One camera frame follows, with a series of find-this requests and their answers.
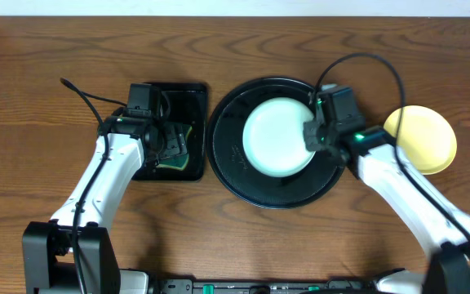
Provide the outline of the green yellow sponge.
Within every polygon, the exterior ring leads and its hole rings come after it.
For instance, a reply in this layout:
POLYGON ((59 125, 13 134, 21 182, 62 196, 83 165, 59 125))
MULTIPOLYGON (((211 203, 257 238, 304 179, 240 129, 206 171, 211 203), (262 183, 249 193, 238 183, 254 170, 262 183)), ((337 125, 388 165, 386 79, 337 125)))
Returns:
POLYGON ((188 138, 192 130, 188 124, 171 123, 165 126, 166 150, 160 155, 157 168, 183 171, 187 167, 188 138))

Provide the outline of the mint plate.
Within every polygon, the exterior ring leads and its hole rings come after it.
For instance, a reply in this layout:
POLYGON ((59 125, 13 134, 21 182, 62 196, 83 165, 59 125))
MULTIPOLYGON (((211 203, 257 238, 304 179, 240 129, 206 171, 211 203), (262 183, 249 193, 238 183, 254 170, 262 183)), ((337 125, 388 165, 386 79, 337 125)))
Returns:
POLYGON ((314 119, 305 104, 279 97, 259 104, 248 116, 242 144, 251 166, 271 177, 293 176, 314 156, 304 142, 304 123, 314 119))

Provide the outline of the yellow plate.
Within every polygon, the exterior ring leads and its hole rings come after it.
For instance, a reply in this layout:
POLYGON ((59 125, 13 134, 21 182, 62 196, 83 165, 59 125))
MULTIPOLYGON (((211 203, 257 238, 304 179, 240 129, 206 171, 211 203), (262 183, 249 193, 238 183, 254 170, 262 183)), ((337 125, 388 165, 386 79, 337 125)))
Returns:
POLYGON ((403 108, 398 143, 423 175, 445 170, 457 152, 452 126, 438 112, 420 105, 403 108))

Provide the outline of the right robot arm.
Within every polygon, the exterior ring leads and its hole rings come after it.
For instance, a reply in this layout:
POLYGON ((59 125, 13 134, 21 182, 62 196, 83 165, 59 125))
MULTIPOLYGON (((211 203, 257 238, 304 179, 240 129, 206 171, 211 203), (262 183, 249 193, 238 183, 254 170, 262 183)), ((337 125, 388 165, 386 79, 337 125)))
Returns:
POLYGON ((425 274, 395 270, 376 278, 378 293, 470 293, 470 215, 459 210, 412 164, 398 144, 410 109, 398 111, 395 132, 366 128, 353 96, 320 93, 304 125, 310 151, 330 155, 379 194, 429 259, 425 274))

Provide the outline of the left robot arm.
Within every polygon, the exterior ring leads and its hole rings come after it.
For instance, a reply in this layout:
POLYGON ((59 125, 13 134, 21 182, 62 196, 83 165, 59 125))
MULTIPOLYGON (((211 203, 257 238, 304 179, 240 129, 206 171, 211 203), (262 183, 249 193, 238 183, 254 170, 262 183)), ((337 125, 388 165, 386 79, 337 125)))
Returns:
POLYGON ((109 230, 134 175, 186 154, 191 126, 153 118, 110 116, 76 188, 47 222, 22 237, 28 293, 150 293, 149 275, 120 269, 109 230))

